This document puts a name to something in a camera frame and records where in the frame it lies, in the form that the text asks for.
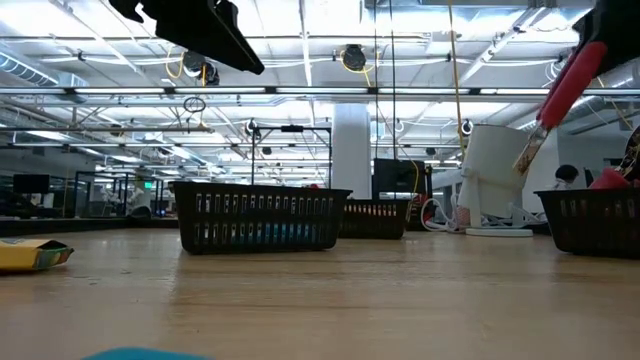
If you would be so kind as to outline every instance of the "basket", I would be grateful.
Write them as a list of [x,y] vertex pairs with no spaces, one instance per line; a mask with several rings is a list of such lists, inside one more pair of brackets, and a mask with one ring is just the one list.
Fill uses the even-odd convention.
[[640,191],[537,192],[556,247],[583,255],[640,257]]
[[398,240],[407,224],[407,200],[347,200],[338,237]]
[[351,191],[175,182],[182,247],[191,254],[323,250]]

